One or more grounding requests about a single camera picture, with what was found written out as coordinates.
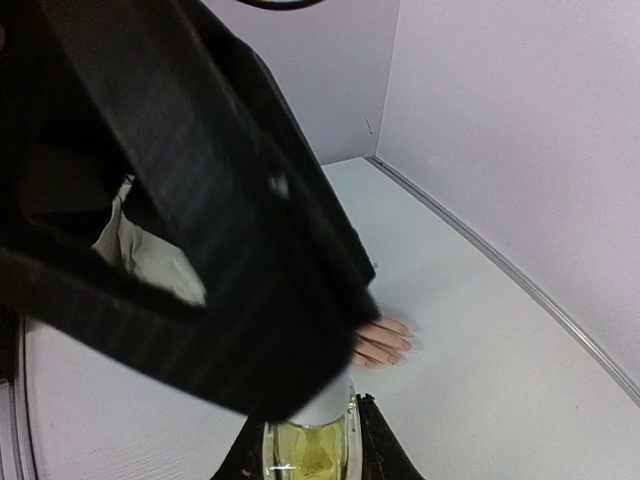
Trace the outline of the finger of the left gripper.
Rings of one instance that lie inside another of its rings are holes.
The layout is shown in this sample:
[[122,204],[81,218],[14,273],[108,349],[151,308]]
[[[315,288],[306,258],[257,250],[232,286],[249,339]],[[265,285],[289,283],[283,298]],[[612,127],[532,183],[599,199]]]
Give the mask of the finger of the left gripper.
[[200,399],[294,416],[378,309],[373,266],[269,68],[200,1],[40,7],[205,289],[191,307],[102,273],[44,320]]
[[298,307],[251,262],[216,267],[202,307],[139,281],[20,214],[1,215],[1,301],[152,379],[264,420],[300,407],[285,352]]

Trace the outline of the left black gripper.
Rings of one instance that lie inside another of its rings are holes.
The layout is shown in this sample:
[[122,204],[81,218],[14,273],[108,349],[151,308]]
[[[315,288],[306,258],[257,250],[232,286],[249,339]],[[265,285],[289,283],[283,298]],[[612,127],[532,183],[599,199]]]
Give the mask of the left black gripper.
[[127,164],[175,244],[325,245],[325,178],[262,59],[200,1],[6,1],[2,178],[37,137]]

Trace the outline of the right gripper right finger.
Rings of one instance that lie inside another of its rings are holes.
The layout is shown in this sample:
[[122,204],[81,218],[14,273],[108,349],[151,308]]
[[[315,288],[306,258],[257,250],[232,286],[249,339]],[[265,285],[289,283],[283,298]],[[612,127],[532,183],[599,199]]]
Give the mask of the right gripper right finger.
[[424,480],[370,394],[357,395],[364,480]]

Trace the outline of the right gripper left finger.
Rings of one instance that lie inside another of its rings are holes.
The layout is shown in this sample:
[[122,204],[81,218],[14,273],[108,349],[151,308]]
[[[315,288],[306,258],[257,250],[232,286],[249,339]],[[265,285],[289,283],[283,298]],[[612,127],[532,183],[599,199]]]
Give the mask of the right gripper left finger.
[[212,480],[263,480],[265,423],[248,418]]

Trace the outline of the white nail polish bottle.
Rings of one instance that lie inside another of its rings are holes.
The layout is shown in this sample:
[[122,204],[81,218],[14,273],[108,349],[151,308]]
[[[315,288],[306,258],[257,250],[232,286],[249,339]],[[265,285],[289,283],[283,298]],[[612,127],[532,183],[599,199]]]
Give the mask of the white nail polish bottle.
[[320,426],[267,423],[262,442],[264,479],[361,480],[363,447],[355,388],[345,413]]

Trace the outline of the mannequin hand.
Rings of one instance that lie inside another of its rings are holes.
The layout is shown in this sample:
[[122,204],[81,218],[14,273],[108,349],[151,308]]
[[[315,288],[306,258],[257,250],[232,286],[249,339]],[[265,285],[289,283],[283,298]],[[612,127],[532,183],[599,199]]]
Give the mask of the mannequin hand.
[[364,369],[399,366],[405,361],[405,355],[415,350],[409,328],[381,316],[357,330],[352,364]]

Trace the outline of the beige sleeve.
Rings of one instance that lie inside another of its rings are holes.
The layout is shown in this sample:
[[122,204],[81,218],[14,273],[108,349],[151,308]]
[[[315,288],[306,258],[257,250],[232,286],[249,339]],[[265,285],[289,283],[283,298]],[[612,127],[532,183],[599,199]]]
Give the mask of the beige sleeve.
[[97,212],[89,240],[107,262],[137,279],[188,304],[206,303],[204,285],[134,176],[126,176],[111,205]]

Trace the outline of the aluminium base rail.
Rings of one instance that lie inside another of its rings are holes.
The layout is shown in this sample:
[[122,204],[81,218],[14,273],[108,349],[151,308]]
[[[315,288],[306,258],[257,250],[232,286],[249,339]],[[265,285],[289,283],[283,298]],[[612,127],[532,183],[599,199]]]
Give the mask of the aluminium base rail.
[[1,307],[1,478],[38,478],[25,365],[25,319]]

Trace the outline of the aluminium back table rail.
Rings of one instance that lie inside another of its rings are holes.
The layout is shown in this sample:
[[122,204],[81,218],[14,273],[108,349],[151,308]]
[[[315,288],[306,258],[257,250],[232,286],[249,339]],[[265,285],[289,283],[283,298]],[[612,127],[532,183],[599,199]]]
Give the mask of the aluminium back table rail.
[[560,305],[539,286],[537,286],[518,267],[504,257],[473,229],[456,217],[451,211],[434,198],[418,188],[396,169],[390,167],[377,156],[366,157],[365,160],[378,169],[383,175],[394,181],[412,197],[438,216],[447,225],[472,244],[491,263],[499,268],[515,282],[535,303],[548,313],[564,330],[566,330],[581,347],[608,373],[616,384],[639,405],[639,385],[634,382],[616,362],[598,345],[598,343],[582,328]]

